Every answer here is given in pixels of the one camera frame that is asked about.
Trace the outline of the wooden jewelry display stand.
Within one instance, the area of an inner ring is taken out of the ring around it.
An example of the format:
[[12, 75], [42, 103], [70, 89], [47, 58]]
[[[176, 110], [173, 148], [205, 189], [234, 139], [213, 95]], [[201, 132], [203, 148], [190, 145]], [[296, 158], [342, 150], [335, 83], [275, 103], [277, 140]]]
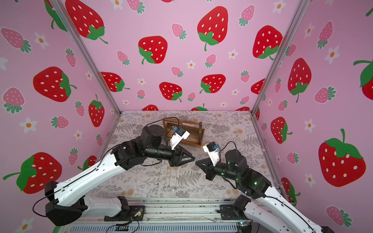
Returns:
[[163, 128], [166, 133], [166, 138], [169, 140], [175, 133], [174, 127], [184, 128], [190, 133], [188, 138], [182, 139], [179, 144], [196, 148], [202, 147], [205, 129], [203, 128], [203, 123], [201, 121], [198, 122], [196, 120], [177, 120], [175, 118], [164, 119]]

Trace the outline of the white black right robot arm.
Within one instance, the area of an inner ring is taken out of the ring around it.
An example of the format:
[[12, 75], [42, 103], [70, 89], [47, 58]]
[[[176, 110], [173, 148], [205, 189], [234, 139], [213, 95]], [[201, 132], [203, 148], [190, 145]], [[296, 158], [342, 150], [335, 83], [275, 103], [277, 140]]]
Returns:
[[220, 160], [217, 145], [206, 145], [203, 150], [209, 157], [197, 161], [196, 165], [205, 172], [206, 179], [211, 181], [221, 176], [232, 180], [243, 193], [234, 203], [237, 217], [253, 220], [273, 233], [332, 232], [331, 228], [314, 223], [291, 205], [265, 176], [249, 168], [246, 158], [237, 149], [226, 152], [225, 162]]

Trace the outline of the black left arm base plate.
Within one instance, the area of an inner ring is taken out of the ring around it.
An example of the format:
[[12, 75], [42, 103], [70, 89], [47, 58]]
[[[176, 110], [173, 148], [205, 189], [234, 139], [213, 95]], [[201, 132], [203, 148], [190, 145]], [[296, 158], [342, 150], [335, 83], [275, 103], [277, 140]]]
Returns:
[[144, 205], [128, 206], [122, 209], [114, 217], [105, 216], [104, 221], [107, 221], [107, 222], [130, 221], [130, 220], [142, 221], [144, 212], [145, 212]]

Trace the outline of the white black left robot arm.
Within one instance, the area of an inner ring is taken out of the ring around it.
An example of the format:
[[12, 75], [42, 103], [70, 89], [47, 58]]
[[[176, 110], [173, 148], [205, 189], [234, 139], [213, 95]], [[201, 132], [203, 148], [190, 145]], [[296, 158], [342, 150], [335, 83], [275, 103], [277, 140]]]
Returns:
[[81, 217], [103, 216], [108, 221], [123, 221], [130, 217], [127, 199], [95, 199], [88, 192], [131, 168], [141, 165], [147, 158], [160, 162], [167, 160], [170, 167], [193, 162], [194, 156], [179, 146], [190, 133], [184, 128], [175, 128], [167, 139], [164, 128], [146, 126], [139, 137], [116, 145], [98, 163], [64, 182], [49, 182], [45, 185], [46, 217], [55, 226], [71, 224]]

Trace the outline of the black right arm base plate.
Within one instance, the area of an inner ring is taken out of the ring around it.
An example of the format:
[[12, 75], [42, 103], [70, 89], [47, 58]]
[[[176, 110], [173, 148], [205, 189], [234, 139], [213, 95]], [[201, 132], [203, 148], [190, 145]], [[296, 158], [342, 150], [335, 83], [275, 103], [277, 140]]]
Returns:
[[245, 216], [245, 210], [247, 210], [245, 206], [222, 204], [217, 210], [217, 213], [220, 214], [222, 220], [253, 220]]

